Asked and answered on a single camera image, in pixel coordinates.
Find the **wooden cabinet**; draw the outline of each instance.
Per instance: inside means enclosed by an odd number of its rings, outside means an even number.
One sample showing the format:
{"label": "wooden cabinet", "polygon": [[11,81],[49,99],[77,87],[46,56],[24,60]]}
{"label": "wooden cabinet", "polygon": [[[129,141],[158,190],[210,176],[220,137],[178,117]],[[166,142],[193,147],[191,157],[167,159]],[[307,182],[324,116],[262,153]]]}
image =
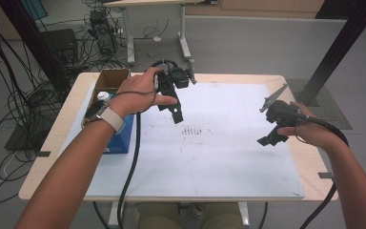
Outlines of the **wooden cabinet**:
{"label": "wooden cabinet", "polygon": [[190,5],[186,14],[315,18],[325,0],[219,0],[214,6]]}

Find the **right hand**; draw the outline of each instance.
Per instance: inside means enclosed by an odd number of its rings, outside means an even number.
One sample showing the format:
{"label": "right hand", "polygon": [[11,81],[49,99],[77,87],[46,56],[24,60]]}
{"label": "right hand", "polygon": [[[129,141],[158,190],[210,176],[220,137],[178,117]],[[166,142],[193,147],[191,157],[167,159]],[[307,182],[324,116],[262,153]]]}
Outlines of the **right hand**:
{"label": "right hand", "polygon": [[[297,102],[290,102],[291,105],[298,107],[304,115],[315,115],[303,104]],[[317,124],[302,121],[297,127],[282,127],[277,130],[279,135],[297,135],[302,137],[307,143],[316,147],[326,149],[342,140],[328,129]]]}

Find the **forearm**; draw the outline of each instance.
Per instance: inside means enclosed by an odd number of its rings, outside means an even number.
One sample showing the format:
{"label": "forearm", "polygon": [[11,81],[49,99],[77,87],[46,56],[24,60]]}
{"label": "forearm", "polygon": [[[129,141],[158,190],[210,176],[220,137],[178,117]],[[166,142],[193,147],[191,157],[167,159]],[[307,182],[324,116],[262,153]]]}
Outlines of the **forearm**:
{"label": "forearm", "polygon": [[69,228],[112,134],[102,120],[88,124],[55,161],[17,227]]}
{"label": "forearm", "polygon": [[326,147],[348,228],[366,228],[366,173],[349,147],[336,142]]}

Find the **pants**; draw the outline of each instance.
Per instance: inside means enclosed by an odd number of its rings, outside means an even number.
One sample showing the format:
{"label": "pants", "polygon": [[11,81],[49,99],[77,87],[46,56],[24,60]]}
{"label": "pants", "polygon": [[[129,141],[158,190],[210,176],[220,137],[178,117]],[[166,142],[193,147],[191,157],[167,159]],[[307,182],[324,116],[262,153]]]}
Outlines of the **pants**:
{"label": "pants", "polygon": [[[141,203],[139,229],[182,229],[176,203]],[[206,203],[201,229],[243,229],[237,203]]]}

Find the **floor mat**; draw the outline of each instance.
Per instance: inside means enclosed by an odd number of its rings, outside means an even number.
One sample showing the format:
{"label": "floor mat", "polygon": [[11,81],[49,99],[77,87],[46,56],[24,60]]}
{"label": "floor mat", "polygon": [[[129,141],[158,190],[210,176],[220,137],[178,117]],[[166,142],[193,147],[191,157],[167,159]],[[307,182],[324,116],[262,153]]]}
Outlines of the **floor mat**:
{"label": "floor mat", "polygon": [[[295,95],[301,92],[308,83],[307,79],[286,79],[288,86]],[[317,117],[331,123],[340,130],[353,130],[349,121],[344,116],[343,112],[337,106],[328,90],[323,87],[316,97],[317,106],[311,106],[310,110],[316,114]]]}

